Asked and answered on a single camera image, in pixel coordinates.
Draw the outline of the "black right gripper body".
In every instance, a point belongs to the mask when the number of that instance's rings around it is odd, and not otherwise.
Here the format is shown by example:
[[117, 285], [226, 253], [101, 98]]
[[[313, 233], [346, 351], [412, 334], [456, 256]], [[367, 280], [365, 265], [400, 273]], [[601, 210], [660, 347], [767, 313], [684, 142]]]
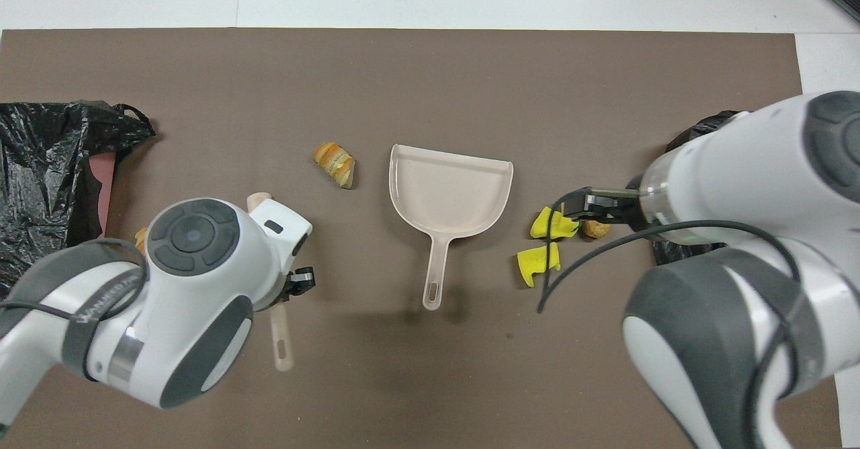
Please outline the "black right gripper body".
[[585, 219], [603, 225], [643, 227], [644, 214], [639, 189], [585, 189]]

